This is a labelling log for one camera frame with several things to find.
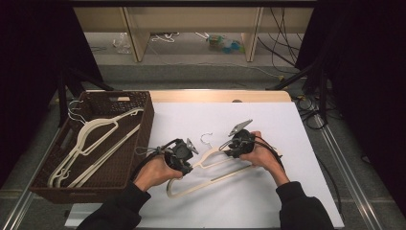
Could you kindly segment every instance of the black sleeve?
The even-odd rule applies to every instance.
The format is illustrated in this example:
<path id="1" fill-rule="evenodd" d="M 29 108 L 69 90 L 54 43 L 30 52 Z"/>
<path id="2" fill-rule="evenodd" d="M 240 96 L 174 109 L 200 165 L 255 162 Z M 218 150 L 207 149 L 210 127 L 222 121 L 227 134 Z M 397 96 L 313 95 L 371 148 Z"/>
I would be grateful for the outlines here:
<path id="1" fill-rule="evenodd" d="M 149 199 L 149 193 L 144 193 L 130 182 L 119 195 L 107 199 L 77 229 L 132 230 L 140 223 L 141 217 L 139 211 Z"/>
<path id="2" fill-rule="evenodd" d="M 289 182 L 277 189 L 282 202 L 281 229 L 334 229 L 322 202 L 308 197 L 299 182 Z"/>

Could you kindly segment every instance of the clothes hanger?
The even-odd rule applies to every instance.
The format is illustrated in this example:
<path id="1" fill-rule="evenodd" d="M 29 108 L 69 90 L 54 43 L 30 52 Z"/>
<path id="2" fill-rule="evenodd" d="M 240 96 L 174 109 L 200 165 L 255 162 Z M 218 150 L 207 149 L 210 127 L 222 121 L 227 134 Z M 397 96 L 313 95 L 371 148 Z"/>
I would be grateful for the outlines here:
<path id="1" fill-rule="evenodd" d="M 223 153 L 223 154 L 225 154 L 225 153 L 224 153 L 224 150 L 228 150 L 228 147 L 224 148 L 223 150 L 219 150 L 219 148 L 213 148 L 210 143 L 204 142 L 204 141 L 202 140 L 202 138 L 203 138 L 204 135 L 207 135 L 207 134 L 212 135 L 212 133 L 205 133 L 205 134 L 203 134 L 203 135 L 201 136 L 200 141 L 201 141 L 202 143 L 204 143 L 204 144 L 210 145 L 211 148 L 210 148 L 208 151 L 206 151 L 206 152 L 202 155 L 202 157 L 200 158 L 199 161 L 197 161 L 196 163 L 194 163 L 194 164 L 192 165 L 192 167 L 193 167 L 194 169 L 197 168 L 197 167 L 200 167 L 200 168 L 202 168 L 203 170 L 205 170 L 205 169 L 208 169 L 208 168 L 210 168 L 210 167 L 218 166 L 218 165 L 220 165 L 220 164 L 223 164 L 223 163 L 225 163 L 225 162 L 227 162 L 227 161 L 230 161 L 230 160 L 233 160 L 233 159 L 234 159 L 234 158 L 232 158 L 232 157 L 229 157 L 229 158 L 224 159 L 224 160 L 222 160 L 222 161 L 218 161 L 218 162 L 215 162 L 215 163 L 213 163 L 213 164 L 204 166 L 203 163 L 204 163 L 210 156 L 212 156 L 212 155 L 214 155 L 214 154 L 216 154 L 216 153 Z M 233 175 L 236 175 L 236 174 L 238 174 L 238 173 L 245 172 L 245 171 L 250 170 L 250 169 L 253 169 L 252 165 L 244 166 L 244 167 L 242 167 L 242 168 L 240 168 L 240 169 L 238 169 L 238 170 L 235 170 L 235 171 L 232 171 L 232 172 L 228 172 L 228 173 L 226 173 L 226 174 L 223 174 L 223 175 L 221 175 L 221 176 L 218 176 L 218 177 L 216 177 L 216 178 L 213 178 L 213 179 L 211 179 L 211 180 L 209 180 L 209 181 L 206 181 L 206 182 L 204 182 L 204 183 L 201 183 L 201 184 L 199 184 L 199 185 L 196 185 L 196 186 L 194 186 L 194 187 L 191 187 L 191 188 L 189 188 L 189 189 L 187 189 L 187 190 L 185 190 L 185 191 L 179 192 L 179 193 L 177 193 L 177 194 L 174 194 L 174 193 L 171 191 L 171 187 L 172 187 L 172 184 L 173 184 L 173 182 L 174 182 L 175 180 L 181 180 L 182 178 L 181 178 L 181 179 L 174 178 L 174 179 L 171 179 L 171 180 L 168 182 L 168 184 L 167 184 L 167 195 L 168 195 L 168 197 L 170 197 L 170 198 L 177 198 L 177 197 L 180 197 L 180 196 L 184 196 L 184 195 L 186 195 L 186 194 L 189 194 L 189 193 L 194 192 L 194 191 L 196 191 L 196 190 L 202 189 L 202 188 L 204 188 L 204 187 L 206 187 L 206 186 L 209 186 L 209 185 L 214 184 L 214 183 L 216 183 L 216 182 L 218 182 L 218 181 L 221 181 L 221 180 L 223 180 L 223 179 L 229 178 L 229 177 L 231 177 L 231 176 L 233 176 Z"/>
<path id="2" fill-rule="evenodd" d="M 99 169 L 99 167 L 104 164 L 105 161 L 114 153 L 116 150 L 118 150 L 123 143 L 130 138 L 135 132 L 137 132 L 140 129 L 140 125 L 138 124 L 134 129 L 129 131 L 125 137 L 123 137 L 116 145 L 114 145 L 112 148 L 110 148 L 101 158 L 99 158 L 95 163 L 93 163 L 87 170 L 85 170 L 80 176 L 78 176 L 77 179 L 75 179 L 70 185 L 68 185 L 68 188 L 73 188 L 73 187 L 81 187 L 86 181 Z"/>
<path id="3" fill-rule="evenodd" d="M 62 180 L 66 179 L 69 176 L 69 169 L 75 162 L 76 158 L 82 154 L 82 155 L 88 155 L 90 154 L 96 147 L 99 146 L 100 143 L 102 143 L 108 136 L 110 136 L 118 127 L 118 121 L 122 119 L 123 117 L 126 117 L 128 115 L 136 115 L 139 111 L 144 111 L 143 108 L 141 107 L 136 107 L 133 109 L 130 109 L 129 111 L 116 116 L 114 118 L 98 118 L 95 120 L 92 120 L 90 122 L 86 122 L 83 117 L 79 114 L 75 114 L 72 112 L 72 109 L 69 109 L 69 117 L 72 118 L 71 114 L 74 114 L 76 116 L 81 117 L 83 120 L 82 122 L 84 123 L 84 126 L 80 129 L 79 134 L 78 134 L 78 140 L 76 145 L 72 148 L 72 150 L 68 153 L 68 155 L 62 160 L 62 162 L 56 167 L 56 169 L 51 173 L 49 179 L 48 179 L 48 187 L 52 188 L 54 187 L 54 181 L 56 180 L 56 187 L 60 187 L 60 183 Z M 84 144 L 86 142 L 86 138 L 88 135 L 97 127 L 102 127 L 102 126 L 107 126 L 107 125 L 114 125 L 109 131 L 107 131 L 99 140 L 97 140 L 95 143 L 90 145 L 87 149 L 83 150 Z"/>

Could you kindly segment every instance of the wicker basket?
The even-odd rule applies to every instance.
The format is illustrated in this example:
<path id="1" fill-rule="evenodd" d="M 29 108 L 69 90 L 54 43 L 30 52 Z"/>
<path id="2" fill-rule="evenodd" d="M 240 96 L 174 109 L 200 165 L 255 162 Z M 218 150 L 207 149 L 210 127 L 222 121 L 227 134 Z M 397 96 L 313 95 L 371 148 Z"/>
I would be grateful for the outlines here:
<path id="1" fill-rule="evenodd" d="M 103 202 L 108 196 L 119 193 L 129 182 L 129 177 L 144 156 L 134 154 L 136 147 L 147 147 L 152 129 L 154 109 L 147 91 L 83 92 L 75 112 L 85 121 L 97 118 L 112 118 L 134 107 L 143 107 L 144 112 L 126 116 L 119 120 L 116 129 L 89 155 L 80 155 L 70 169 L 68 178 L 60 188 L 49 188 L 48 179 L 55 168 L 77 143 L 77 136 L 83 123 L 68 119 L 58 134 L 54 145 L 47 152 L 30 191 L 53 203 L 92 203 Z M 140 124 L 133 134 L 80 188 L 66 188 L 92 163 L 121 140 L 131 129 Z M 113 125 L 101 126 L 93 130 L 86 139 L 84 149 L 99 140 Z"/>

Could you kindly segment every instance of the hanger hook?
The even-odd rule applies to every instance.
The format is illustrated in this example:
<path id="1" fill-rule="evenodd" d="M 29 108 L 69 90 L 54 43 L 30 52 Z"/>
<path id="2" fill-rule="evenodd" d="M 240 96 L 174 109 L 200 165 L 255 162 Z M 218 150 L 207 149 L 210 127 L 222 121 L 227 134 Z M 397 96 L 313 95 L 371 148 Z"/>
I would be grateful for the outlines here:
<path id="1" fill-rule="evenodd" d="M 84 125 L 85 125 L 85 123 L 86 123 L 86 120 L 83 118 L 83 116 L 81 116 L 80 114 L 78 114 L 78 113 L 74 113 L 72 110 L 79 110 L 79 108 L 71 108 L 71 105 L 73 104 L 73 103 L 83 103 L 83 101 L 71 101 L 70 103 L 69 103 L 69 105 L 68 105 L 68 116 L 72 119 L 72 120 L 74 120 L 74 121 L 78 121 L 78 122 L 82 122 Z M 75 116 L 78 116 L 78 117 L 80 117 L 80 119 L 77 119 L 77 118 L 74 118 L 74 117 L 72 117 L 72 115 L 75 115 Z"/>
<path id="2" fill-rule="evenodd" d="M 212 146 L 212 144 L 210 144 L 210 142 L 203 141 L 203 136 L 206 136 L 206 135 L 213 135 L 213 133 L 212 133 L 212 132 L 206 132 L 206 133 L 204 133 L 203 135 L 200 136 L 200 141 L 201 141 L 203 144 L 209 145 L 210 148 L 212 148 L 213 146 Z"/>

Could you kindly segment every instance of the white board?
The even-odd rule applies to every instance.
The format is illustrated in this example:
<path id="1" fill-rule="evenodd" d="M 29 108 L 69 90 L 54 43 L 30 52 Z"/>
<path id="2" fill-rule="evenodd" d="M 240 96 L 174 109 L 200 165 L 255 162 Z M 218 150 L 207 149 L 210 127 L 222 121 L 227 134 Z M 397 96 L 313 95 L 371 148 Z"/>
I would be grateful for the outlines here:
<path id="1" fill-rule="evenodd" d="M 185 141 L 189 138 L 200 152 L 190 160 L 191 163 L 198 161 L 210 148 L 200 142 L 203 134 L 212 133 L 205 135 L 204 141 L 219 147 L 230 140 L 228 135 L 234 125 L 253 119 L 246 129 L 260 130 L 262 137 L 282 154 L 290 180 L 300 181 L 308 196 L 321 200 L 334 227 L 344 227 L 295 104 L 154 103 L 153 106 L 155 117 L 149 146 L 155 148 L 175 138 Z M 191 184 L 207 181 L 247 164 L 236 159 L 207 170 L 193 170 L 182 180 L 175 181 L 173 190 L 186 190 Z M 141 209 L 142 220 L 138 227 L 280 227 L 281 202 L 275 192 L 277 186 L 262 168 L 242 172 L 178 198 L 169 198 L 166 187 L 167 183 L 148 191 L 152 198 Z"/>

